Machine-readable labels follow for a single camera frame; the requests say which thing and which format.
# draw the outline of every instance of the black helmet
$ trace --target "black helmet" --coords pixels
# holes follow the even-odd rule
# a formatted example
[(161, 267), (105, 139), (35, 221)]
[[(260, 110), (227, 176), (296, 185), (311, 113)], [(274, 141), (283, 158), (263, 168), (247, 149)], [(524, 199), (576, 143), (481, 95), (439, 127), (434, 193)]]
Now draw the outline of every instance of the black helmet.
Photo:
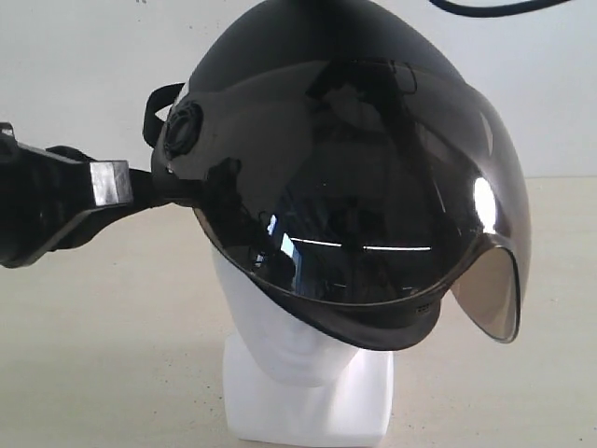
[[(151, 113), (173, 101), (161, 126)], [(516, 338), (531, 226), (515, 149), (492, 105), (385, 9), (266, 1), (147, 110), (157, 188), (288, 313), (401, 350), (451, 289), (489, 336)]]

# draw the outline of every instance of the white mannequin head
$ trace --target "white mannequin head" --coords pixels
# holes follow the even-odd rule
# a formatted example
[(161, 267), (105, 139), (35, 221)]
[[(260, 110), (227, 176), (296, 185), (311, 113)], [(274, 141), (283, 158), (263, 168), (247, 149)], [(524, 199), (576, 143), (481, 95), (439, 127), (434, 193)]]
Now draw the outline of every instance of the white mannequin head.
[(284, 385), (317, 387), (339, 378), (358, 353), (357, 347), (287, 313), (215, 248), (213, 258), (236, 329), (271, 379)]

